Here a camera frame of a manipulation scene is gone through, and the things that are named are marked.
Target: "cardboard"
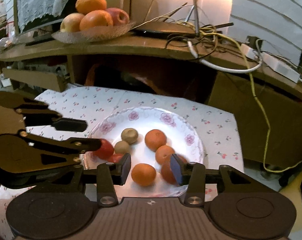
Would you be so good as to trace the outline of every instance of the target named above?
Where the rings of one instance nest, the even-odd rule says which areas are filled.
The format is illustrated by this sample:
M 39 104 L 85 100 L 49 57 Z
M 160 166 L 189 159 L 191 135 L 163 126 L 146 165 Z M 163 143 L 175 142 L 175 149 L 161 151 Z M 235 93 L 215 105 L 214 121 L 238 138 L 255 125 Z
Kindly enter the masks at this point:
M 51 89 L 57 92 L 63 92 L 67 86 L 66 80 L 54 73 L 7 68 L 3 68 L 2 72 L 5 77 L 10 78 L 11 80 Z
M 271 124 L 266 163 L 287 168 L 302 160 L 302 104 L 268 85 L 255 85 Z M 235 115 L 243 157 L 263 161 L 267 124 L 253 98 L 250 81 L 219 72 L 210 95 L 209 106 Z

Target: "white tablecloth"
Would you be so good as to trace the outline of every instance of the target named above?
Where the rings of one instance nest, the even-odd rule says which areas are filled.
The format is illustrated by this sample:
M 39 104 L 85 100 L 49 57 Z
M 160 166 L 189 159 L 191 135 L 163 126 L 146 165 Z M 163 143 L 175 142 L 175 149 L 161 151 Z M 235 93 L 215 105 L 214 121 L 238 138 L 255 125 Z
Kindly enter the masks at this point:
M 179 114 L 193 125 L 205 149 L 204 164 L 209 169 L 217 169 L 228 164 L 243 172 L 243 159 L 234 115 L 211 106 L 195 103 L 183 98 L 131 92 L 124 90 L 75 87 L 58 93 L 47 90 L 37 98 L 49 104 L 49 108 L 60 112 L 64 117 L 82 119 L 88 122 L 85 132 L 56 131 L 50 126 L 28 127 L 27 132 L 55 140 L 69 137 L 88 136 L 90 131 L 104 118 L 122 109 L 134 106 L 152 106 Z M 12 239 L 12 233 L 5 219 L 8 203 L 27 189 L 0 189 L 0 235 Z M 94 188 L 88 187 L 88 195 L 94 195 Z M 207 185 L 206 201 L 216 196 L 215 185 Z

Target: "wooden shelf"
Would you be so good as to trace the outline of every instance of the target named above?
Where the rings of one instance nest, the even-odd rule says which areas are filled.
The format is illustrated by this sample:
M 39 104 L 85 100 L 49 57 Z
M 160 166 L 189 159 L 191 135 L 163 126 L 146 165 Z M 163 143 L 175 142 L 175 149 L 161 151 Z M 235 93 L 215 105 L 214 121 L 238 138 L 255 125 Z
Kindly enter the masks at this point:
M 192 56 L 187 47 L 176 47 L 181 42 L 172 42 L 168 49 L 164 49 L 166 40 L 138 37 L 127 34 L 109 41 L 90 44 L 64 44 L 59 41 L 48 41 L 33 46 L 20 44 L 0 53 L 0 61 L 19 61 L 32 58 L 40 58 L 58 55 L 92 55 L 92 54 L 120 54 L 140 55 L 162 58 L 176 58 L 181 60 L 191 59 Z M 209 49 L 197 47 L 199 55 L 205 55 Z M 208 61 L 229 68 L 245 69 L 244 61 L 238 50 L 232 46 L 220 45 L 216 52 L 206 58 Z M 264 80 L 302 100 L 302 84 L 295 84 L 271 68 L 263 65 L 253 73 L 253 76 Z

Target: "yellow cable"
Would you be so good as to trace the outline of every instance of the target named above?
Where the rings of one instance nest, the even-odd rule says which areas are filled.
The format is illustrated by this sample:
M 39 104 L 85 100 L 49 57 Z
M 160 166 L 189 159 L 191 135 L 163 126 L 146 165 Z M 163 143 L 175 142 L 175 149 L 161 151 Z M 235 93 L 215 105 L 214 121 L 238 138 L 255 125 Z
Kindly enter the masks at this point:
M 229 40 L 231 42 L 233 42 L 237 47 L 238 49 L 240 50 L 241 52 L 241 55 L 244 59 L 244 62 L 245 62 L 245 65 L 247 67 L 247 69 L 250 68 L 249 66 L 249 63 L 248 63 L 248 60 L 246 58 L 246 56 L 243 54 L 243 52 L 241 51 L 240 49 L 240 45 L 237 41 L 233 40 L 232 38 L 226 36 L 226 35 L 223 35 L 223 34 L 220 34 L 220 33 L 204 33 L 202 32 L 201 33 L 203 36 L 212 36 L 212 35 L 216 35 L 216 36 L 220 36 L 226 40 Z M 253 75 L 252 73 L 249 73 L 249 77 L 250 77 L 250 83 L 251 83 L 251 90 L 252 90 L 252 95 L 253 95 L 253 98 L 255 99 L 255 101 L 257 102 L 258 106 L 260 107 L 262 113 L 263 113 L 263 116 L 264 116 L 264 119 L 266 120 L 266 123 L 267 123 L 267 126 L 268 126 L 268 131 L 267 131 L 267 138 L 266 138 L 266 144 L 265 144 L 265 147 L 264 147 L 264 155 L 263 155 L 263 168 L 268 171 L 268 172 L 273 172 L 273 173 L 281 173 L 281 172 L 284 172 L 284 171 L 287 171 L 289 169 L 292 169 L 292 168 L 295 168 L 297 167 L 300 163 L 302 163 L 302 160 L 300 162 L 298 162 L 296 165 L 292 166 L 292 167 L 288 167 L 282 171 L 273 171 L 273 170 L 270 170 L 266 167 L 266 157 L 267 157 L 267 149 L 268 149 L 268 143 L 269 143 L 269 137 L 270 137 L 270 132 L 271 132 L 271 125 L 270 125 L 270 122 L 269 122 L 269 119 L 267 117 L 267 113 L 262 105 L 262 103 L 260 102 L 260 100 L 257 98 L 257 95 L 255 93 L 255 87 L 254 87 L 254 80 L 253 80 Z

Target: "white plate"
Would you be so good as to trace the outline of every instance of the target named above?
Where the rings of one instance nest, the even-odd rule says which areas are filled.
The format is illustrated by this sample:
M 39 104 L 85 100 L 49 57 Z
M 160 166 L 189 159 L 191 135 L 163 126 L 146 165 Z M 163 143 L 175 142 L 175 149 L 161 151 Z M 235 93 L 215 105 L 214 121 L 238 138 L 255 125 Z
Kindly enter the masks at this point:
M 203 163 L 203 145 L 193 126 L 181 116 L 163 109 L 134 107 L 104 119 L 91 131 L 89 138 L 104 138 L 114 146 L 121 141 L 121 133 L 125 128 L 134 128 L 139 133 L 138 141 L 131 145 L 131 168 L 138 163 L 147 163 L 155 167 L 157 176 L 153 185 L 140 187 L 133 182 L 130 171 L 125 185 L 115 185 L 119 200 L 122 197 L 168 197 L 183 194 L 187 186 L 177 187 L 162 179 L 159 173 L 161 167 L 155 161 L 155 152 L 147 148 L 144 136 L 150 130 L 159 129 L 167 136 L 167 145 L 177 154 L 183 155 L 188 161 Z M 86 169 L 95 169 L 98 164 L 106 161 L 87 152 L 83 162 Z

